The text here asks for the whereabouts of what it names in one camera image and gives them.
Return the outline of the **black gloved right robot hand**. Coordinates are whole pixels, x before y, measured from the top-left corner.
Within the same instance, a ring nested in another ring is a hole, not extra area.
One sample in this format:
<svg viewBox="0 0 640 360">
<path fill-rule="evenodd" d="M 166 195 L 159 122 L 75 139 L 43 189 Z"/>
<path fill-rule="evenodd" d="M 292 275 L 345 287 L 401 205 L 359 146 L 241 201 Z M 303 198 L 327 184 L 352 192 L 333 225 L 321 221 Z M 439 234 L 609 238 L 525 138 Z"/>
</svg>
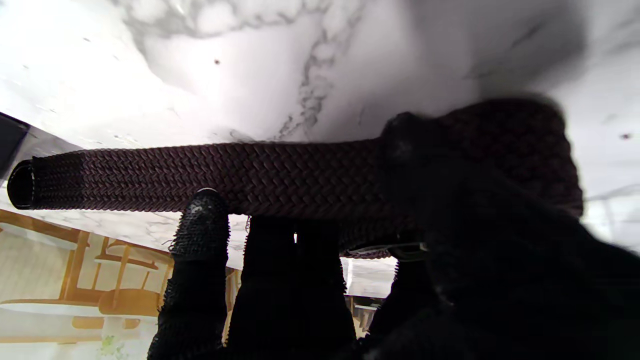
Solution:
<svg viewBox="0 0 640 360">
<path fill-rule="evenodd" d="M 367 337 L 345 302 L 338 224 L 252 216 L 227 345 L 224 199 L 195 193 L 170 246 L 149 360 L 637 360 L 639 256 L 464 161 L 409 112 L 381 136 L 384 196 L 432 234 L 400 262 Z"/>
</svg>

